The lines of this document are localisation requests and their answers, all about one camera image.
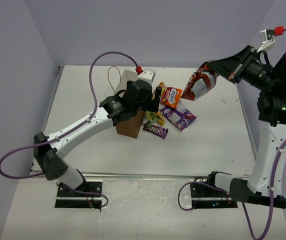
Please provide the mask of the green candy wrapper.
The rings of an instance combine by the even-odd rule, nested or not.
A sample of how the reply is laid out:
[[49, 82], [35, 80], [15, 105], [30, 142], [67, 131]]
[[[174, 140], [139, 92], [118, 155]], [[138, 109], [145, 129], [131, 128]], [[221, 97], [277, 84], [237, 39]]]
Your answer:
[[144, 119], [143, 119], [144, 123], [147, 123], [147, 122], [155, 123], [157, 121], [158, 121], [158, 116], [155, 112], [151, 112], [151, 111], [145, 112]]

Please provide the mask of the yellow M&M's packet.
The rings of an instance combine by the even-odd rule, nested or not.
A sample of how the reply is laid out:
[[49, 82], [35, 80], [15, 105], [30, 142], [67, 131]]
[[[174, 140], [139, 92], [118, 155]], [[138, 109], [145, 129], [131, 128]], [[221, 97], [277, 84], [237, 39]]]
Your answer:
[[157, 122], [163, 127], [165, 124], [165, 117], [162, 115], [160, 111], [156, 113], [157, 116]]

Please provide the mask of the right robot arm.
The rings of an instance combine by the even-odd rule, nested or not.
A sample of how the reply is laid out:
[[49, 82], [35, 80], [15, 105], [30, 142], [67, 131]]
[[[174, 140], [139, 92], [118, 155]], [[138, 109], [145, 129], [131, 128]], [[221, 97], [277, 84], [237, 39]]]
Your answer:
[[260, 139], [248, 180], [214, 171], [206, 192], [217, 196], [225, 191], [237, 202], [286, 208], [281, 189], [286, 161], [286, 52], [271, 66], [265, 51], [247, 46], [233, 56], [208, 62], [207, 67], [234, 84], [242, 80], [260, 91]]

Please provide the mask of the brown M&M's packet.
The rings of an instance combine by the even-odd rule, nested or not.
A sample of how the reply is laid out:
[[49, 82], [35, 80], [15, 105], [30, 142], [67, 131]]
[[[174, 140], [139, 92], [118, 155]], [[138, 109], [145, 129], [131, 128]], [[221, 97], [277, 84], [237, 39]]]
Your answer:
[[143, 130], [152, 133], [162, 139], [165, 139], [167, 134], [168, 134], [168, 129], [167, 128], [163, 128], [161, 126], [156, 126], [151, 124], [150, 122], [147, 122], [144, 127]]

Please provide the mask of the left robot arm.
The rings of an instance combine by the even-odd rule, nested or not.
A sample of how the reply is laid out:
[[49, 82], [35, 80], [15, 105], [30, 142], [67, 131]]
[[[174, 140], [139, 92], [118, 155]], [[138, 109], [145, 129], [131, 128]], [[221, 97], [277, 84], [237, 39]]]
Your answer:
[[87, 189], [81, 172], [64, 162], [69, 152], [95, 134], [129, 120], [139, 111], [157, 112], [162, 89], [144, 80], [129, 81], [125, 90], [107, 97], [90, 114], [61, 131], [34, 136], [34, 158], [46, 179], [58, 180], [75, 196]]

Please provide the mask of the red Doritos chip bag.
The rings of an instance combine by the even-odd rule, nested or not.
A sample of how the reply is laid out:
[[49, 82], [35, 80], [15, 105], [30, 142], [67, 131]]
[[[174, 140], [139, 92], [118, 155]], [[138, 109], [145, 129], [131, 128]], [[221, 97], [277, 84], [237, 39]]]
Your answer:
[[181, 98], [196, 101], [216, 86], [218, 74], [204, 62], [189, 78]]

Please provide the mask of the purple white candy bag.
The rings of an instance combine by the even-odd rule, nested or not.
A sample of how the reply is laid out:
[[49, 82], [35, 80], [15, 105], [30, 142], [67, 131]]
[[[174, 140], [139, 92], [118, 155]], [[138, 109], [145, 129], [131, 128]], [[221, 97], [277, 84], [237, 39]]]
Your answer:
[[190, 126], [197, 118], [189, 109], [185, 107], [182, 101], [178, 102], [176, 108], [164, 106], [160, 109], [160, 112], [180, 131], [183, 131]]

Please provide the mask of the orange Fox's candy bag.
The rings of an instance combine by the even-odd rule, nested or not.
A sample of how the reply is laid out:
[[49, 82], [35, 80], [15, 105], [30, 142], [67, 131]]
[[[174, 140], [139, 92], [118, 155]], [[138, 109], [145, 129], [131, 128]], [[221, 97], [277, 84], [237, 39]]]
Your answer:
[[166, 87], [163, 82], [159, 84], [161, 88], [161, 97], [159, 103], [170, 108], [177, 108], [182, 95], [182, 89], [175, 87]]

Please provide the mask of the brown paper bag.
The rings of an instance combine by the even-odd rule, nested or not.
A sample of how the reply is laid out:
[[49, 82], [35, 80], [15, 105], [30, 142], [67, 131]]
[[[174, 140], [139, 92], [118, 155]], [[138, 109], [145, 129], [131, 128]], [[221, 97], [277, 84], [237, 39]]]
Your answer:
[[[131, 70], [121, 72], [118, 67], [111, 66], [107, 70], [107, 80], [114, 94], [127, 88], [129, 81], [136, 81], [137, 73]], [[145, 112], [137, 110], [116, 125], [116, 132], [119, 135], [136, 139], [139, 135]]]

